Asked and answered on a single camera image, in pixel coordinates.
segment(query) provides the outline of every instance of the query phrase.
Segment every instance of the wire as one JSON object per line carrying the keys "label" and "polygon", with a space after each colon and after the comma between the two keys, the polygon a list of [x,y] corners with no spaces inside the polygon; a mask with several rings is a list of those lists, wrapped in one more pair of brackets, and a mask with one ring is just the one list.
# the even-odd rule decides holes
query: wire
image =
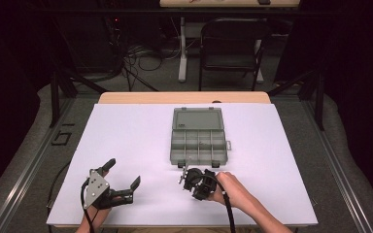
{"label": "wire", "polygon": [[174,19],[171,18],[171,22],[172,22],[172,25],[174,26],[174,29],[175,29],[175,32],[177,33],[177,38],[178,38],[178,41],[179,41],[179,48],[177,50],[177,53],[175,53],[175,55],[173,55],[172,57],[167,57],[165,59],[172,59],[172,58],[175,58],[177,57],[179,54],[180,54],[180,51],[181,51],[181,40],[180,40],[180,33],[178,32],[178,28],[177,26],[175,25],[175,22],[174,22]]}
{"label": "wire", "polygon": [[83,206],[84,214],[85,214],[87,223],[89,224],[89,232],[90,233],[95,233],[95,230],[93,229],[93,225],[92,225],[92,220],[90,219],[89,213],[87,212],[87,210],[85,209],[85,206],[84,206],[84,203],[85,203],[85,201],[84,201],[84,191],[85,191],[85,188],[87,187],[88,183],[89,183],[89,178],[86,179],[83,186],[81,187],[81,205]]}
{"label": "wire", "polygon": [[220,182],[214,177],[203,174],[203,175],[200,175],[200,176],[197,176],[197,177],[193,178],[191,181],[196,180],[198,178],[203,178],[203,177],[212,179],[220,187],[220,190],[222,191],[223,201],[225,202],[226,211],[228,212],[229,228],[231,229],[231,233],[235,233],[234,215],[232,214],[232,206],[231,206],[231,203],[229,202],[228,194],[226,193],[222,184],[220,184]]}
{"label": "wire", "polygon": [[174,59],[175,57],[178,56],[178,54],[180,54],[180,50],[177,49],[177,44],[174,44],[173,48],[171,50],[169,50],[169,54],[166,55],[165,57],[163,57],[163,59],[165,60],[170,60],[170,59]]}
{"label": "wire", "polygon": [[158,59],[159,59],[159,63],[158,63],[158,65],[156,66],[156,67],[154,67],[154,68],[151,68],[151,69],[146,69],[146,68],[144,68],[144,67],[142,67],[142,65],[141,65],[141,58],[142,57],[145,57],[145,55],[141,55],[141,56],[138,56],[138,67],[141,69],[141,70],[143,70],[143,71],[155,71],[155,70],[157,70],[157,69],[159,69],[160,67],[161,67],[161,65],[162,65],[162,61],[163,61],[163,59],[162,59],[162,56],[161,56],[161,54],[157,54],[158,55]]}
{"label": "wire", "polygon": [[96,209],[96,213],[95,213],[95,215],[94,215],[93,218],[92,218],[92,222],[95,220],[96,216],[98,216],[98,213],[99,213],[99,210]]}
{"label": "wire", "polygon": [[[48,205],[47,205],[47,211],[48,211],[48,216],[50,216],[50,213],[51,213],[51,206],[50,206],[50,201],[52,199],[52,193],[53,193],[53,188],[55,186],[55,183],[56,181],[58,180],[60,174],[63,172],[63,170],[65,170],[65,168],[67,168],[69,166],[69,164],[71,164],[71,160],[69,160],[60,170],[59,172],[56,174],[55,178],[53,179],[52,181],[52,185],[51,185],[51,189],[50,189],[50,194],[48,195]],[[50,233],[52,232],[52,227],[51,225],[48,225],[48,229],[50,231]]]}
{"label": "wire", "polygon": [[[138,70],[135,68],[135,64],[136,64],[136,61],[137,61],[136,54],[137,54],[137,52],[141,52],[141,50],[140,50],[141,48],[142,48],[142,46],[132,46],[132,47],[128,48],[127,55],[123,59],[123,61],[124,61],[124,65],[123,65],[124,72],[122,72],[122,75],[124,77],[126,77],[127,80],[128,80],[129,91],[132,90],[132,88],[135,84],[135,81],[141,82],[143,85],[145,85],[146,87],[148,87],[151,90],[158,91],[156,88],[154,88],[149,83],[147,83],[145,80],[143,80],[138,75]],[[131,75],[134,78],[132,83],[130,82],[129,75]]]}

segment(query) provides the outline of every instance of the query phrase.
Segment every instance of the chair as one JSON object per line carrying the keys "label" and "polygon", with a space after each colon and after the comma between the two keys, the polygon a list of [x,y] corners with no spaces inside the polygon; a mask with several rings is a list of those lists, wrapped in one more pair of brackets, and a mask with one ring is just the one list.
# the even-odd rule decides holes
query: chair
{"label": "chair", "polygon": [[201,30],[199,90],[206,71],[251,72],[252,91],[264,50],[263,40],[271,35],[265,21],[255,18],[216,18]]}

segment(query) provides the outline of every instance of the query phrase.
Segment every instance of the hand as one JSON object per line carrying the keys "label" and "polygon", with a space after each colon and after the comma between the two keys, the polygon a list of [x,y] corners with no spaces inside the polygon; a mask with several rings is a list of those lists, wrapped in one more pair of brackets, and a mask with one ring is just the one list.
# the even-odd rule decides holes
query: hand
{"label": "hand", "polygon": [[[105,177],[108,175],[108,172],[103,171],[102,177]],[[111,209],[105,209],[105,210],[98,210],[93,206],[89,206],[89,208],[86,209],[87,214],[89,215],[89,218],[91,219],[91,225],[93,227],[93,230],[97,232],[99,228],[101,227],[102,223],[104,223],[105,219],[107,218],[109,212]],[[90,226],[86,219],[86,216],[83,216],[83,220],[81,221],[81,225],[78,227],[78,230],[76,233],[89,233],[90,232]]]}
{"label": "hand", "polygon": [[[229,172],[217,173],[217,180],[221,183],[228,194],[231,206],[246,213],[246,210],[250,207],[255,198],[238,181],[238,179]],[[222,192],[218,186],[217,190],[209,196],[208,200],[217,201],[225,205]]]}
{"label": "hand", "polygon": [[[232,207],[240,209],[250,216],[264,232],[288,232],[290,230],[274,218],[262,204],[229,172],[217,173],[217,180],[225,189]],[[212,193],[208,200],[225,205],[220,187]]]}

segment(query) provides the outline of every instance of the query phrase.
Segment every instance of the gray floor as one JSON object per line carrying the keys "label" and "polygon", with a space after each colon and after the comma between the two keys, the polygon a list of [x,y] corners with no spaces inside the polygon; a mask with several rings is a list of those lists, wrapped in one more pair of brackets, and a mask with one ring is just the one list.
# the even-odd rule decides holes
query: gray floor
{"label": "gray floor", "polygon": [[[267,44],[262,64],[264,84],[257,90],[274,87],[273,77],[285,44],[285,38],[272,39]],[[191,50],[185,83],[179,83],[179,59],[165,59],[155,71],[145,72],[137,67],[138,74],[160,91],[197,90],[198,59]],[[155,58],[143,57],[144,68],[155,68]],[[251,81],[246,77],[238,83],[222,83],[221,90],[234,89]],[[112,91],[127,91],[122,76],[99,83]],[[51,182],[62,166],[72,157],[87,118],[98,95],[84,85],[76,84],[80,95],[75,100],[62,99],[64,117],[54,129],[51,123],[51,95],[48,86],[39,95],[41,108],[35,123],[23,144],[0,180],[0,232],[47,232],[47,199]],[[286,129],[295,160],[307,191],[314,203],[319,224],[299,229],[298,232],[373,232],[373,190],[367,179],[354,164],[348,151],[347,139],[336,105],[325,97],[324,127],[322,133],[311,120],[311,104],[300,102],[293,93],[297,87],[272,98]],[[149,91],[135,82],[134,91]],[[53,146],[58,132],[70,132],[67,146]],[[63,175],[56,183],[54,195]],[[53,232],[74,230],[53,229]]]}

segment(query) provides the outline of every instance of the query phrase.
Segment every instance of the black cable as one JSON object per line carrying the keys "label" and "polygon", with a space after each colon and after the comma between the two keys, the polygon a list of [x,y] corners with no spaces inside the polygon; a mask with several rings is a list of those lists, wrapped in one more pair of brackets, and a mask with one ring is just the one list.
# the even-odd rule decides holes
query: black cable
{"label": "black cable", "polygon": [[174,46],[173,46],[173,48],[172,48],[172,50],[169,52],[169,54],[167,54],[166,56],[163,56],[163,59],[172,59],[172,58],[175,58],[178,55],[178,53],[180,52],[179,50],[177,50],[178,46],[179,45],[177,45],[177,43],[175,43]]}
{"label": "black cable", "polygon": [[139,66],[139,68],[141,70],[143,70],[143,71],[155,71],[155,70],[157,70],[157,69],[159,69],[161,67],[161,65],[163,63],[162,55],[159,54],[159,53],[157,53],[157,52],[151,52],[151,54],[156,54],[158,56],[158,58],[159,58],[159,64],[156,67],[154,67],[154,68],[146,69],[146,68],[142,67],[142,65],[141,65],[141,58],[145,57],[146,55],[145,54],[144,55],[140,55],[140,56],[138,56],[138,66]]}
{"label": "black cable", "polygon": [[87,210],[84,207],[84,203],[85,203],[85,201],[84,201],[84,191],[85,191],[85,188],[87,187],[88,184],[89,184],[89,178],[86,179],[83,186],[81,187],[81,205],[83,206],[84,214],[85,214],[87,223],[89,224],[89,232],[90,233],[95,233],[95,230],[93,229],[93,226],[92,226],[92,220],[90,219],[90,216],[89,216],[89,214],[87,213]]}
{"label": "black cable", "polygon": [[[138,70],[133,66],[133,64],[131,63],[131,58],[129,57],[127,60],[124,59],[125,63],[128,64],[129,66],[129,69],[132,71],[134,70],[135,73],[136,73],[136,76],[138,76]],[[131,83],[129,77],[130,77],[130,74],[129,74],[129,71],[128,71],[128,68],[126,66],[123,67],[123,70],[125,71],[125,73],[122,73],[122,75],[124,77],[126,77],[127,81],[128,81],[128,85],[129,85],[129,91],[132,91],[132,88],[134,87],[135,85],[135,81],[136,79],[134,79]]]}
{"label": "black cable", "polygon": [[211,180],[216,182],[217,185],[220,187],[220,190],[222,191],[223,201],[225,202],[226,211],[228,212],[229,228],[231,229],[231,233],[235,233],[235,221],[234,221],[234,215],[232,214],[232,206],[231,206],[231,203],[229,202],[229,196],[226,193],[225,189],[223,188],[222,184],[220,184],[220,182],[216,178],[208,176],[208,175],[197,176],[193,178],[192,181],[198,178],[210,178]]}
{"label": "black cable", "polygon": [[[112,71],[111,73],[107,74],[106,76],[102,76],[99,78],[88,78],[85,77],[87,80],[93,82],[93,83],[99,83],[106,80],[110,80],[120,74],[120,70]],[[72,82],[81,83],[80,81],[75,80],[73,77],[70,78]]]}
{"label": "black cable", "polygon": [[92,218],[92,222],[95,220],[95,218],[98,216],[98,213],[99,213],[99,210],[98,209],[96,209],[96,213],[95,213],[95,215],[93,216],[93,218]]}
{"label": "black cable", "polygon": [[[47,205],[47,211],[48,211],[48,216],[50,216],[50,213],[51,213],[51,205],[50,205],[50,201],[52,199],[52,193],[53,193],[53,188],[55,186],[55,183],[56,181],[58,180],[60,174],[63,172],[63,170],[65,170],[65,168],[67,168],[69,166],[69,164],[71,164],[71,160],[69,160],[60,170],[59,172],[56,174],[55,178],[53,179],[52,181],[52,185],[51,185],[51,189],[50,189],[50,194],[48,195],[48,205]],[[51,228],[51,225],[48,225],[48,229],[50,231],[50,233],[52,232],[52,228]]]}
{"label": "black cable", "polygon": [[147,83],[146,81],[144,81],[141,77],[139,77],[138,75],[135,75],[134,73],[132,73],[131,71],[129,71],[126,67],[124,67],[124,69],[125,69],[125,71],[127,73],[131,74],[137,81],[141,82],[142,84],[144,84],[149,89],[154,90],[154,91],[158,91],[153,86],[151,86],[149,83]]}

